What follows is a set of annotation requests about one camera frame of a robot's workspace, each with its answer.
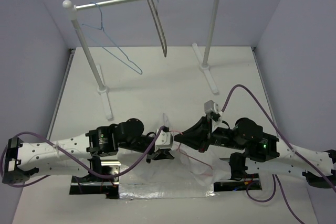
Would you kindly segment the white t shirt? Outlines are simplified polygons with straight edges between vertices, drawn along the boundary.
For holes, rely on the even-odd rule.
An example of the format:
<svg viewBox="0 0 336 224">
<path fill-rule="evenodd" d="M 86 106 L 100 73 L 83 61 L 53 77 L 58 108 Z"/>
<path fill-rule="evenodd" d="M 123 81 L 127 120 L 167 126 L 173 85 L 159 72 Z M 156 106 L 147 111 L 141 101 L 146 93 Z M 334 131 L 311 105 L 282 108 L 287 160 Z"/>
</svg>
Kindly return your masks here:
<svg viewBox="0 0 336 224">
<path fill-rule="evenodd" d="M 213 152 L 197 153 L 191 148 L 173 144 L 174 159 L 147 163 L 142 160 L 132 171 L 121 177 L 135 183 L 184 183 L 191 182 L 209 186 L 221 179 L 231 177 L 230 166 Z"/>
</svg>

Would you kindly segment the pink wire hanger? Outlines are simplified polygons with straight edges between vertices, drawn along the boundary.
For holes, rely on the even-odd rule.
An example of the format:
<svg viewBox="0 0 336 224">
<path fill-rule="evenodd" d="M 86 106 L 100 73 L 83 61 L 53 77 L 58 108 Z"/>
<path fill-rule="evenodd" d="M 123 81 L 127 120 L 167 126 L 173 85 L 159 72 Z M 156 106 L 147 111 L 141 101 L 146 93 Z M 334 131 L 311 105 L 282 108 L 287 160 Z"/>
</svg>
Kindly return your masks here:
<svg viewBox="0 0 336 224">
<path fill-rule="evenodd" d="M 170 130 L 170 132 L 174 136 L 182 133 L 178 130 Z M 202 175 L 202 176 L 212 176 L 214 171 L 214 166 L 212 165 L 212 161 L 208 160 L 208 158 L 200 157 L 200 153 L 196 150 L 188 147 L 187 145 L 175 142 L 173 143 L 173 151 L 177 154 L 178 159 L 181 161 L 183 165 L 186 165 L 188 170 L 194 175 Z"/>
</svg>

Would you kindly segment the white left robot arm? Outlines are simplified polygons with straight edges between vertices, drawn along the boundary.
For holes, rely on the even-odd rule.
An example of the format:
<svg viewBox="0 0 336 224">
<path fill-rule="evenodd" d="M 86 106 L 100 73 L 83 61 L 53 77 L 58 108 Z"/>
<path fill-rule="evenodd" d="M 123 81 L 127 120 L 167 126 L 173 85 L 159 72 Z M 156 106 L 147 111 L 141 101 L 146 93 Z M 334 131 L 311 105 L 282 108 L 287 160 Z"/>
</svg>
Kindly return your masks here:
<svg viewBox="0 0 336 224">
<path fill-rule="evenodd" d="M 155 133 L 145 135 L 144 125 L 138 119 L 129 119 L 119 124 L 101 126 L 85 134 L 64 140 L 50 141 L 29 132 L 40 139 L 39 143 L 27 143 L 21 134 L 8 140 L 1 156 L 1 177 L 3 184 L 13 187 L 29 186 L 29 180 L 40 180 L 52 175 L 87 177 L 90 181 L 113 180 L 119 174 L 104 172 L 101 158 L 115 156 L 119 149 L 135 151 L 141 156 L 121 172 L 122 175 L 134 169 L 143 159 L 173 159 L 170 153 L 173 136 L 169 128 L 162 126 Z"/>
</svg>

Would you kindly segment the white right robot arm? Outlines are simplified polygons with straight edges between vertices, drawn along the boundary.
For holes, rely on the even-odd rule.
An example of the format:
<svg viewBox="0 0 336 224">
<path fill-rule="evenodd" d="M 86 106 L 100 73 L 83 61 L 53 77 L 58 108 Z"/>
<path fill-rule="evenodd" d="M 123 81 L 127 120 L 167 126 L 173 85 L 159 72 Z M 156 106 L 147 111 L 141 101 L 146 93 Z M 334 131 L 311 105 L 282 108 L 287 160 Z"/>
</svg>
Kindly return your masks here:
<svg viewBox="0 0 336 224">
<path fill-rule="evenodd" d="M 232 180 L 251 178 L 268 172 L 304 179 L 316 188 L 335 185 L 335 151 L 311 151 L 288 146 L 285 141 L 263 132 L 263 127 L 248 118 L 236 121 L 235 126 L 221 127 L 207 117 L 175 136 L 174 140 L 200 153 L 210 146 L 233 149 L 228 161 Z"/>
</svg>

